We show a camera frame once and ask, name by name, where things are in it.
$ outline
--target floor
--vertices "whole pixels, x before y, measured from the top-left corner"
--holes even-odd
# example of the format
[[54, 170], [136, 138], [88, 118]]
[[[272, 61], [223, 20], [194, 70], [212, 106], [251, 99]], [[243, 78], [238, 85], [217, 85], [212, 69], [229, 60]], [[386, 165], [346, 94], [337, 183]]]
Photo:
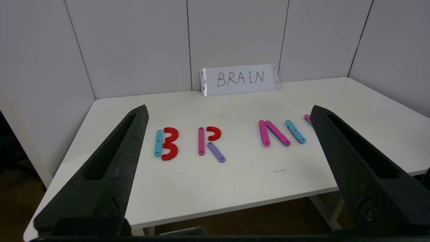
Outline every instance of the floor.
[[[0, 174], [0, 240], [22, 241], [22, 235], [44, 195], [35, 177], [20, 171]], [[346, 211], [338, 219], [352, 227]], [[308, 198], [156, 226], [156, 234], [202, 226], [209, 235], [294, 235], [330, 231]]]

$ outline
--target pink piece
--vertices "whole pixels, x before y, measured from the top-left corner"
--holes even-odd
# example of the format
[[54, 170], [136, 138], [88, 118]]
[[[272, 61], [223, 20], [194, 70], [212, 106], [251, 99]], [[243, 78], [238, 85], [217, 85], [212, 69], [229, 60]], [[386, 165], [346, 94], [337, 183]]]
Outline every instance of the pink piece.
[[264, 147], [269, 147], [270, 146], [269, 133], [267, 132], [267, 127], [264, 120], [258, 121], [258, 126], [260, 127], [261, 141], [263, 142]]
[[266, 121], [267, 127], [272, 131], [272, 133], [285, 145], [289, 146], [291, 145], [291, 142], [281, 133], [281, 131], [278, 130], [278, 128], [272, 124], [270, 121]]
[[205, 128], [199, 128], [199, 155], [205, 155]]
[[310, 121], [310, 116], [309, 115], [305, 115], [304, 116], [304, 119], [306, 120], [306, 122], [310, 125], [310, 126], [312, 126], [313, 127], [313, 125], [312, 125], [312, 122]]

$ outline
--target white table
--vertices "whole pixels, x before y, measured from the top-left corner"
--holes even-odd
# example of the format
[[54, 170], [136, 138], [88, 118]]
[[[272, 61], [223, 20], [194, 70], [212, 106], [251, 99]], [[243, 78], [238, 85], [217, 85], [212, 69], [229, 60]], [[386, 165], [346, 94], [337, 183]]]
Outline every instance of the white table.
[[[411, 175], [430, 166], [430, 119], [349, 78], [282, 83], [280, 90], [203, 97], [185, 91], [96, 100], [76, 134], [38, 214], [133, 108], [146, 104], [149, 122], [126, 218], [132, 229], [219, 214], [337, 190], [314, 130], [304, 119], [328, 108]], [[258, 120], [272, 121], [291, 141], [261, 144]], [[306, 137], [297, 143], [284, 122]], [[226, 157], [197, 154], [198, 127], [216, 126]], [[155, 158], [155, 132], [175, 127], [178, 156]], [[37, 237], [31, 220], [24, 240]]]

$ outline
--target blue straight piece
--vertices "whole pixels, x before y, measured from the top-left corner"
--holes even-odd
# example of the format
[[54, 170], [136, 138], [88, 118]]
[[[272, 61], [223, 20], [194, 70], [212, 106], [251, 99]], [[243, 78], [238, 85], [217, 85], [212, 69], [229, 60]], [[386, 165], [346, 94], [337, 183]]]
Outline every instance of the blue straight piece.
[[221, 152], [214, 145], [214, 143], [208, 142], [207, 146], [208, 146], [209, 150], [212, 152], [212, 154], [214, 154], [214, 156], [217, 158], [217, 160], [220, 163], [224, 163], [225, 162], [225, 157], [221, 154]]
[[306, 142], [306, 139], [303, 137], [303, 135], [298, 131], [298, 129], [294, 126], [293, 122], [291, 120], [286, 120], [285, 125], [287, 126], [288, 130], [291, 132], [291, 134], [294, 136], [294, 138], [299, 143]]
[[162, 152], [163, 152], [163, 130], [157, 130], [157, 134], [155, 135], [154, 156], [160, 157]]

